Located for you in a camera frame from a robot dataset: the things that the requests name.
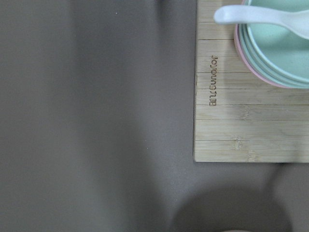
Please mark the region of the stacked green bowls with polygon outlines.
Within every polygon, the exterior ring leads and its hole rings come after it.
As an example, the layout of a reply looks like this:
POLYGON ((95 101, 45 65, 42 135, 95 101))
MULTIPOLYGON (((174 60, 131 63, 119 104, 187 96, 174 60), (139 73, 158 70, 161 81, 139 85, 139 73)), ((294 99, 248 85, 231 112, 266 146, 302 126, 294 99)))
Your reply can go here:
POLYGON ((261 80, 283 88, 309 87, 309 41, 270 24, 240 24, 235 47, 249 70, 261 80))

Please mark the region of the white ceramic spoon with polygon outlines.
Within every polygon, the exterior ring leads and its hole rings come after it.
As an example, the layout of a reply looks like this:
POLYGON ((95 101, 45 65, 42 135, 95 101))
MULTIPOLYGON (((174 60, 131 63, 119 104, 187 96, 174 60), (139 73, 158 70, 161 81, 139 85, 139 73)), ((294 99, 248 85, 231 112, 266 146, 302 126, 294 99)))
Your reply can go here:
POLYGON ((227 5, 217 9, 213 15, 219 25, 272 24, 284 27, 297 36, 309 38, 309 12, 286 12, 250 5, 227 5))

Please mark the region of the bamboo cutting board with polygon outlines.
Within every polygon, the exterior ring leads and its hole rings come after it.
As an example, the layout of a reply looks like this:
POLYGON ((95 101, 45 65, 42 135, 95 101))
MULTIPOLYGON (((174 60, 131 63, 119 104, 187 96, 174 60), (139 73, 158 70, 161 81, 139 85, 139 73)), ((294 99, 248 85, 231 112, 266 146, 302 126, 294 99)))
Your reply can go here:
POLYGON ((196 162, 307 163, 309 92, 270 85, 238 56, 234 27, 217 26, 227 0, 197 2, 196 162))

